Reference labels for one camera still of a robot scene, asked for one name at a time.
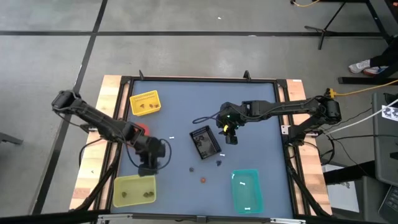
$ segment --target person's foot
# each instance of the person's foot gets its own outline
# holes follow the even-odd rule
[[[377,74],[383,72],[386,68],[388,68],[388,66],[367,68],[367,69],[363,70],[363,73],[365,75],[377,75]]]
[[[370,60],[365,60],[362,62],[358,62],[355,64],[352,64],[348,67],[349,71],[352,73],[359,73],[362,72],[364,69],[370,68],[371,67],[371,61]]]

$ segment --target white sticker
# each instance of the white sticker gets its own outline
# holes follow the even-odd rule
[[[393,121],[398,121],[398,108],[386,107],[384,105],[381,106],[383,111],[381,112],[381,116],[383,118],[387,118]]]

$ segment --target white cable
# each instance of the white cable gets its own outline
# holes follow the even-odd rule
[[[330,131],[329,133],[327,133],[327,134],[325,134],[325,135],[329,135],[329,134],[332,134],[332,133],[341,131],[341,130],[343,130],[343,129],[349,128],[349,127],[354,126],[354,125],[356,125],[356,124],[359,124],[359,123],[362,122],[362,121],[366,121],[367,119],[372,118],[373,116],[376,116],[377,114],[381,113],[382,111],[384,111],[385,109],[387,109],[388,107],[392,106],[394,103],[397,103],[397,102],[398,102],[398,99],[395,100],[394,102],[390,103],[389,105],[387,105],[384,109],[379,110],[378,112],[376,112],[376,113],[374,113],[374,114],[368,116],[367,118],[362,119],[361,121],[357,121],[357,122],[355,122],[355,123],[349,124],[349,125],[344,126],[344,127],[342,127],[342,128],[338,128],[338,129],[336,129],[336,130],[334,130],[334,131]]]

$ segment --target yellow tray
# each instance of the yellow tray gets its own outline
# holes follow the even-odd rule
[[[132,96],[130,103],[132,113],[136,116],[154,113],[162,107],[156,90]]]
[[[155,176],[132,175],[114,180],[113,205],[117,208],[156,200]]]

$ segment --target teal plastic container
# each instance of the teal plastic container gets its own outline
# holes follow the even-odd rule
[[[263,212],[264,206],[257,170],[234,170],[231,174],[231,183],[234,208],[239,214]]]

